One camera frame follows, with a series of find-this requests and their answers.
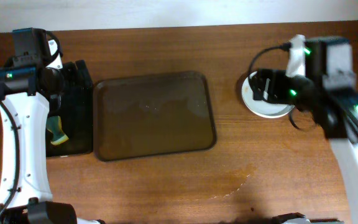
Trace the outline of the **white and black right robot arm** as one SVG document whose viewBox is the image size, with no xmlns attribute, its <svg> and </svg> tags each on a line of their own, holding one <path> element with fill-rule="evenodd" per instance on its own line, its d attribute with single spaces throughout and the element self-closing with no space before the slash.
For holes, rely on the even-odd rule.
<svg viewBox="0 0 358 224">
<path fill-rule="evenodd" d="M 352 222 L 358 223 L 358 92 L 339 82 L 329 89 L 284 70 L 260 69 L 249 74 L 248 82 L 257 99 L 312 114 L 339 164 Z"/>
</svg>

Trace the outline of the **yellow green sponge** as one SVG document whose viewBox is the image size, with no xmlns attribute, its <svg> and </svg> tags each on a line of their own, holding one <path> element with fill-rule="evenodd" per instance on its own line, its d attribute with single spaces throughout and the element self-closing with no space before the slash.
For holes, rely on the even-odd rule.
<svg viewBox="0 0 358 224">
<path fill-rule="evenodd" d="M 47 119 L 46 128 L 52 133 L 52 145 L 57 146 L 69 140 L 62 128 L 62 119 L 60 116 L 51 116 Z"/>
</svg>

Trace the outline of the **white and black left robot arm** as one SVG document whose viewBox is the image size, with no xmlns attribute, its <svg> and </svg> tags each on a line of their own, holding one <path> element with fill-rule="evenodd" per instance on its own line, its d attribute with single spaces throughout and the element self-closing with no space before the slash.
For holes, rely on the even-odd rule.
<svg viewBox="0 0 358 224">
<path fill-rule="evenodd" d="M 71 80 L 91 86 L 85 61 L 0 69 L 0 223 L 85 223 L 72 205 L 53 201 L 47 177 L 50 98 L 64 93 Z"/>
</svg>

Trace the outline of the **light green top plate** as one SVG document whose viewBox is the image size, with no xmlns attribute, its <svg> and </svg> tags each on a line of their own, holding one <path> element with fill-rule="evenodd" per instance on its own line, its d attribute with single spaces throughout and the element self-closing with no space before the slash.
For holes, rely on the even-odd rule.
<svg viewBox="0 0 358 224">
<path fill-rule="evenodd" d="M 254 98 L 254 92 L 251 88 L 249 79 L 254 78 L 257 75 L 257 71 L 254 71 L 247 77 L 241 84 L 241 98 L 248 110 L 253 114 L 267 119 L 277 119 L 288 115 L 295 107 L 288 104 L 273 104 L 268 103 L 268 97 L 273 95 L 273 81 L 266 79 L 265 87 L 262 90 L 262 99 L 257 100 Z"/>
</svg>

